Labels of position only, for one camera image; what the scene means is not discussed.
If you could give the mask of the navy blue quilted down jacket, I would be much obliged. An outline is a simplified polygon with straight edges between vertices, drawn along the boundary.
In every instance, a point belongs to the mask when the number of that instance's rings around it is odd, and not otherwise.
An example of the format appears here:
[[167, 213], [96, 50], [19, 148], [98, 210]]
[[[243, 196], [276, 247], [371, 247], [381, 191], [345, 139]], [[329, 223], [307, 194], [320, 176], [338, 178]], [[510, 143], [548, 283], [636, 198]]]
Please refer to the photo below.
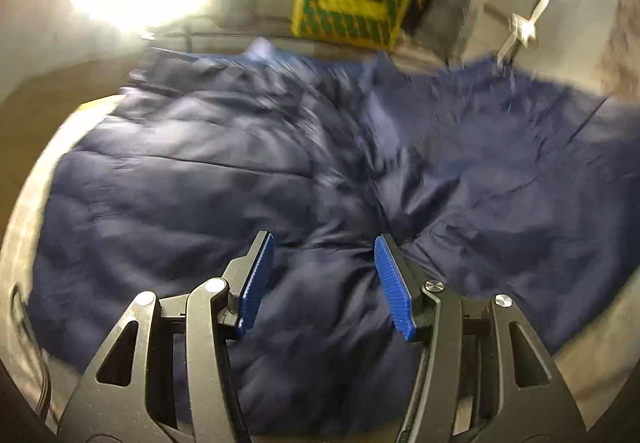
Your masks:
[[559, 350], [638, 267], [639, 113], [489, 58], [427, 75], [153, 51], [55, 168], [39, 345], [83, 371], [137, 293], [189, 293], [262, 229], [276, 260], [230, 349], [250, 431], [369, 431], [401, 416], [419, 357], [375, 237], [461, 295], [511, 296]]

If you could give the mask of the yellow green patterned storage box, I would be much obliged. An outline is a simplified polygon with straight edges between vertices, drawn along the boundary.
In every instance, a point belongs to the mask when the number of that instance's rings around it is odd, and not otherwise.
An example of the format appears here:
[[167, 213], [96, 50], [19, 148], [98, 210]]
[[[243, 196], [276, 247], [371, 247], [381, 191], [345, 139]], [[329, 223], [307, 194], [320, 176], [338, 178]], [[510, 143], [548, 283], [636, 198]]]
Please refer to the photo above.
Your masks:
[[411, 0], [294, 0], [298, 38], [392, 51]]

